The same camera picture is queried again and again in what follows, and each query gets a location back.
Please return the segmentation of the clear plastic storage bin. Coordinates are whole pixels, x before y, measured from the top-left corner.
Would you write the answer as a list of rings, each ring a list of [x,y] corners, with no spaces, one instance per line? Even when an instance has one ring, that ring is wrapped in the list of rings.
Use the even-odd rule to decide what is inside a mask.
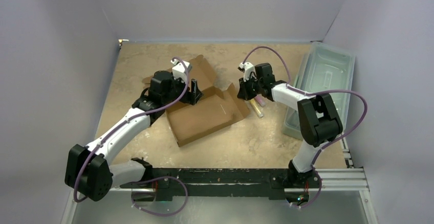
[[[314,42],[303,57],[293,86],[307,93],[351,90],[355,58],[355,54],[347,50]],[[332,93],[331,96],[345,130],[350,94]],[[302,140],[298,112],[294,109],[288,107],[281,131],[286,136]]]

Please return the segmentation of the pink marker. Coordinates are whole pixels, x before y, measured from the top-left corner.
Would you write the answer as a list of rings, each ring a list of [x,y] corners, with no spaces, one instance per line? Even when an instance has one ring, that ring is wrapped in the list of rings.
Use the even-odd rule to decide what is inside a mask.
[[[261,96],[256,96],[254,99],[261,107],[266,106],[266,102]]]

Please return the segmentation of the yellow marker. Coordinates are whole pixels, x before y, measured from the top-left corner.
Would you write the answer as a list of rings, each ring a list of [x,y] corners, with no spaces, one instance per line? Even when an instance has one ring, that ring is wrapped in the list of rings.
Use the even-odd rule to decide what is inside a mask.
[[[260,105],[256,102],[256,100],[255,99],[251,99],[249,102],[250,102],[250,105],[252,106],[254,112],[256,113],[256,115],[259,118],[263,118],[264,114],[263,114],[263,112],[261,110]]]

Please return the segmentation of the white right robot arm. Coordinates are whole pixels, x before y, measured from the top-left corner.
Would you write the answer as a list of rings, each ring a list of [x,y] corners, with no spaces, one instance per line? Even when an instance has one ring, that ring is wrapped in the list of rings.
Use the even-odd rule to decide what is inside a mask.
[[[253,65],[240,63],[243,72],[239,79],[237,97],[251,100],[258,95],[286,105],[298,113],[302,144],[296,156],[289,162],[283,182],[299,187],[313,174],[317,154],[327,142],[333,141],[343,131],[343,125],[330,94],[306,94],[289,88],[285,81],[277,81],[269,63]]]

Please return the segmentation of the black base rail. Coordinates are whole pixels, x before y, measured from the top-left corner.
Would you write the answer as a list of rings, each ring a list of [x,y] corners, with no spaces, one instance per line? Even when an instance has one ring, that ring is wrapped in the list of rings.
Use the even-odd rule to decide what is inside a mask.
[[[156,183],[126,183],[122,189],[149,190],[157,201],[175,196],[265,197],[269,200],[307,201],[309,192],[318,189],[320,178],[313,173],[299,184],[283,182],[284,168],[154,168]]]

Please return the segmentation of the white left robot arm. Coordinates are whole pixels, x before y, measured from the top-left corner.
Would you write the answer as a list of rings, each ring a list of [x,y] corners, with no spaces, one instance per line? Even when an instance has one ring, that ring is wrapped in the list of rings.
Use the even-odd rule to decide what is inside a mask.
[[[113,165],[114,158],[169,107],[177,102],[195,105],[202,96],[197,80],[188,76],[182,79],[169,71],[155,72],[149,86],[112,128],[87,145],[76,144],[70,149],[64,181],[73,188],[74,201],[99,201],[112,187],[131,182],[148,187],[153,180],[151,164],[133,158]]]

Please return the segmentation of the brown cardboard box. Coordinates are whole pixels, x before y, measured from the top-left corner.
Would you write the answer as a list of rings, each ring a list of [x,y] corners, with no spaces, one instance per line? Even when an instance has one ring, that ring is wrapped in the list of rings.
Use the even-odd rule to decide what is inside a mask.
[[[238,89],[233,83],[224,91],[214,86],[217,73],[203,55],[189,63],[192,65],[189,76],[197,81],[204,96],[196,105],[178,102],[165,112],[179,147],[237,123],[250,114],[245,101],[237,97]]]

